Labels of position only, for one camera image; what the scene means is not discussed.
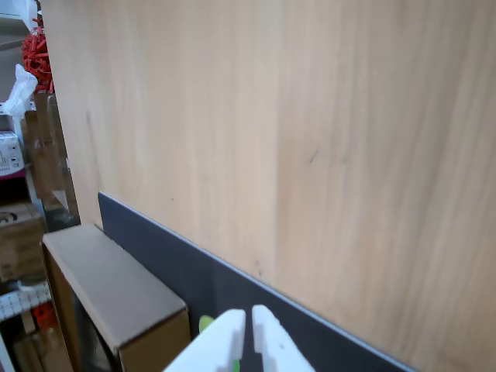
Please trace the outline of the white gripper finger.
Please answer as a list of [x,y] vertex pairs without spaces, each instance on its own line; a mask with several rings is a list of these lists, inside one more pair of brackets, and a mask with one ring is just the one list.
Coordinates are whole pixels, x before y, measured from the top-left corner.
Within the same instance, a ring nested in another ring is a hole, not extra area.
[[254,305],[252,322],[254,351],[261,355],[265,372],[315,370],[268,307]]
[[244,310],[227,310],[208,325],[164,371],[240,371],[245,326]]

